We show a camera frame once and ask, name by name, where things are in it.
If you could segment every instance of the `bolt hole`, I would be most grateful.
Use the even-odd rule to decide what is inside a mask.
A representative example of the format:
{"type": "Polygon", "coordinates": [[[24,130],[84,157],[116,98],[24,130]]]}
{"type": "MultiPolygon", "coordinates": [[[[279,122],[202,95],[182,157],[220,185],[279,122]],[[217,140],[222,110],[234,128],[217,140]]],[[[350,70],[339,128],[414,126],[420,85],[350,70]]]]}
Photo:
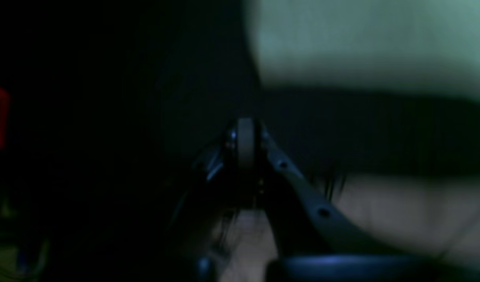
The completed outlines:
{"type": "Polygon", "coordinates": [[[323,218],[328,218],[329,216],[331,216],[331,213],[326,208],[320,208],[318,210],[318,214],[323,218]]]}

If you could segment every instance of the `dark background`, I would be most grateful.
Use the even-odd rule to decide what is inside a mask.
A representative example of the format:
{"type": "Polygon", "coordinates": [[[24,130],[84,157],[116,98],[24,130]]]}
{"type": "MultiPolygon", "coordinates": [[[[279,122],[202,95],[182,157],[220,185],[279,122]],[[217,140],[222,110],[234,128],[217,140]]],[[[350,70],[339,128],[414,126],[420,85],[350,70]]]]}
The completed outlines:
{"type": "Polygon", "coordinates": [[[305,173],[480,174],[479,104],[263,90],[242,13],[235,0],[0,1],[7,180],[51,234],[51,277],[150,266],[161,182],[239,116],[263,118],[305,173]]]}

